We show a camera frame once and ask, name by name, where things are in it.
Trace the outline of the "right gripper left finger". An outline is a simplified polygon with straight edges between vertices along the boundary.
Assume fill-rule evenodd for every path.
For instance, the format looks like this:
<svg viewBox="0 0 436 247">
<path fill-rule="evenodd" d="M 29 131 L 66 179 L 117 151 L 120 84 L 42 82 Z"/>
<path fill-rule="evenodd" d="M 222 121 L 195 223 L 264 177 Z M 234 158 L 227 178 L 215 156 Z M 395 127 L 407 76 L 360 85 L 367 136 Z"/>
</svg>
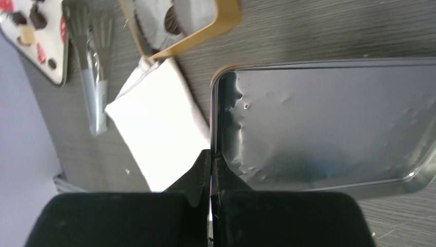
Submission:
<svg viewBox="0 0 436 247">
<path fill-rule="evenodd" d="M 211 153 L 163 192 L 62 193 L 26 246 L 207 246 Z"/>
</svg>

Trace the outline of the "silver tin lid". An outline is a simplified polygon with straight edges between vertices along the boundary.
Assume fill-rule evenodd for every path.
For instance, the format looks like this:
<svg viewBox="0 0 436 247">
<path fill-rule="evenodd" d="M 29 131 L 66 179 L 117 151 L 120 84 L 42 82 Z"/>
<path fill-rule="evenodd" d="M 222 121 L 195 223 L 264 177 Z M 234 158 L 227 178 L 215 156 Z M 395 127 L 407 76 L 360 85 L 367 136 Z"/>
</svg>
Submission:
<svg viewBox="0 0 436 247">
<path fill-rule="evenodd" d="M 435 58 L 236 65 L 211 82 L 211 149 L 255 190 L 414 193 L 435 180 Z"/>
</svg>

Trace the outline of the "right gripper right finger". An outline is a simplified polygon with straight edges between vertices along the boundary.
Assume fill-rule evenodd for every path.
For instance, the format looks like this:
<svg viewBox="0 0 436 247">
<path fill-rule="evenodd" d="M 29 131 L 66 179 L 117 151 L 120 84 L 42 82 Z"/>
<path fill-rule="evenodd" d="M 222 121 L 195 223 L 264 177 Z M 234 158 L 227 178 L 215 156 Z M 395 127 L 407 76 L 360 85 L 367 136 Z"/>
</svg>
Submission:
<svg viewBox="0 0 436 247">
<path fill-rule="evenodd" d="M 257 191 L 212 157 L 215 246 L 375 246 L 356 201 L 340 192 Z"/>
</svg>

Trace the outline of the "metal tongs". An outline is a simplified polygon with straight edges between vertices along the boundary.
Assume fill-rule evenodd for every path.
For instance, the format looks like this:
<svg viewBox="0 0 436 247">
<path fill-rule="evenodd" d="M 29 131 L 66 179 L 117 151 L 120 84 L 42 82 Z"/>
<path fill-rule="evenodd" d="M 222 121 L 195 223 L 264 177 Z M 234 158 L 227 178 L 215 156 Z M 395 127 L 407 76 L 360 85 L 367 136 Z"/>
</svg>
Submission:
<svg viewBox="0 0 436 247">
<path fill-rule="evenodd" d="M 98 136 L 107 131 L 113 15 L 105 9 L 91 11 L 86 1 L 63 1 L 62 12 L 80 69 L 89 130 Z"/>
</svg>

